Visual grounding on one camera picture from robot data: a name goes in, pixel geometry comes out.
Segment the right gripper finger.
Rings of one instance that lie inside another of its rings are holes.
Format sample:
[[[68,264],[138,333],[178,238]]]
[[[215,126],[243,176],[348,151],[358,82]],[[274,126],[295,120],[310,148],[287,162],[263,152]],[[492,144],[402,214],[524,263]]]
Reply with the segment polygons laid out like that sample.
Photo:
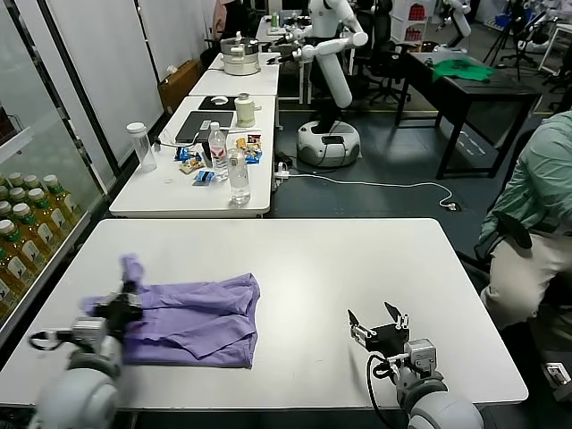
[[[408,330],[409,319],[407,314],[402,314],[394,305],[389,302],[384,303],[396,330]]]
[[[371,338],[371,332],[365,328],[354,315],[348,310],[350,336],[358,343],[366,343]]]

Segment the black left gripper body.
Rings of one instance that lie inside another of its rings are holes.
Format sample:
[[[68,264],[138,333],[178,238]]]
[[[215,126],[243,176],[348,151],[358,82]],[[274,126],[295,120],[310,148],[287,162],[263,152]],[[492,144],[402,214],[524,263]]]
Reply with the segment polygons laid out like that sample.
[[[94,316],[106,320],[108,333],[126,333],[129,324],[143,316],[142,305],[133,294],[115,294],[94,306]]]

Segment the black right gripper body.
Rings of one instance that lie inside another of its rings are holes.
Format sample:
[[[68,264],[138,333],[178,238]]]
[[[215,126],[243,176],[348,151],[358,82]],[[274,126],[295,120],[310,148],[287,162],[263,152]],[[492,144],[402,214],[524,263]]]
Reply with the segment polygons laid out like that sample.
[[[397,329],[395,324],[386,324],[370,330],[366,338],[366,350],[379,352],[384,356],[395,356],[404,352],[409,341],[409,329]]]

